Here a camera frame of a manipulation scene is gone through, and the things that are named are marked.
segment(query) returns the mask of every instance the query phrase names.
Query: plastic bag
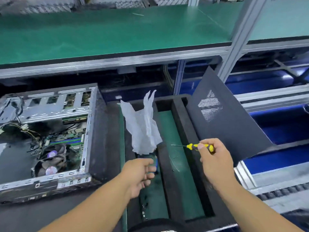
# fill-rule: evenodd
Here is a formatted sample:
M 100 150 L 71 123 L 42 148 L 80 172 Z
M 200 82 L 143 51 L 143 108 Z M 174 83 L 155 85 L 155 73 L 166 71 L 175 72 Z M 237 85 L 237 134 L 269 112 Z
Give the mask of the plastic bag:
M 123 116 L 126 118 L 126 128 L 132 135 L 133 151 L 140 155 L 149 155 L 162 142 L 158 127 L 153 118 L 152 102 L 156 90 L 149 98 L 150 91 L 144 97 L 144 109 L 134 111 L 130 103 L 120 100 Z

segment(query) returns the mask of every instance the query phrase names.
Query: electronic component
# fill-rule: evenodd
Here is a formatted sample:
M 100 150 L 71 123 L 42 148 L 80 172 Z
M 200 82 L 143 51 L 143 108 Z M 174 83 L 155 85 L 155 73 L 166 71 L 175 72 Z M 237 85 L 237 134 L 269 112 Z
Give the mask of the electronic component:
M 95 112 L 104 106 L 96 85 L 6 96 L 0 108 L 0 120 L 8 121 L 0 124 L 0 203 L 100 184 L 104 158 L 90 163 L 94 150 L 102 149 L 92 133 L 106 127 L 104 113 Z

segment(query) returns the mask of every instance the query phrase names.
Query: screwdriver handle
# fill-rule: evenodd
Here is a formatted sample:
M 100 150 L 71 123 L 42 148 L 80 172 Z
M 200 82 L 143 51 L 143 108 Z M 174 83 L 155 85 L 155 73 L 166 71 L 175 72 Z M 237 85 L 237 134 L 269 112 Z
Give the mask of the screwdriver handle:
M 190 150 L 196 150 L 196 151 L 198 151 L 197 145 L 198 145 L 198 144 L 192 144 L 192 143 L 190 143 L 189 145 L 187 145 L 187 148 L 190 149 Z M 207 147 L 207 149 L 208 149 L 208 151 L 209 151 L 210 153 L 213 153 L 213 152 L 214 152 L 214 146 L 213 146 L 213 145 L 204 144 L 204 146 Z

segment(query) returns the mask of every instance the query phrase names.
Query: yellow screwdriver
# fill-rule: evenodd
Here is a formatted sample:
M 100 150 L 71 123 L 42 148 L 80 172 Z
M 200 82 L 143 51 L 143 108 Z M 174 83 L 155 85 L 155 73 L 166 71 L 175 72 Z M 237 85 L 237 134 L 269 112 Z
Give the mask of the yellow screwdriver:
M 189 145 L 186 145 L 186 146 L 183 146 L 183 145 L 174 145 L 174 144 L 171 144 L 172 146 L 177 146 L 177 147 L 186 147 L 190 150 L 196 150 L 198 151 L 197 149 L 197 144 L 192 144 L 190 143 Z M 208 145 L 208 144 L 203 144 L 204 146 L 207 147 L 207 149 L 209 150 L 210 153 L 213 153 L 214 152 L 214 146 L 213 145 Z

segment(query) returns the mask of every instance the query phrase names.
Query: black plastic cover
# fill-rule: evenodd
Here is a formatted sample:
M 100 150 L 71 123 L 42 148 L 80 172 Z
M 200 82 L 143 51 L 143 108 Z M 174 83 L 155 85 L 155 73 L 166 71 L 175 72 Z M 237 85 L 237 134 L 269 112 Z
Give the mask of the black plastic cover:
M 220 139 L 230 151 L 234 166 L 273 145 L 210 67 L 186 109 L 199 139 Z

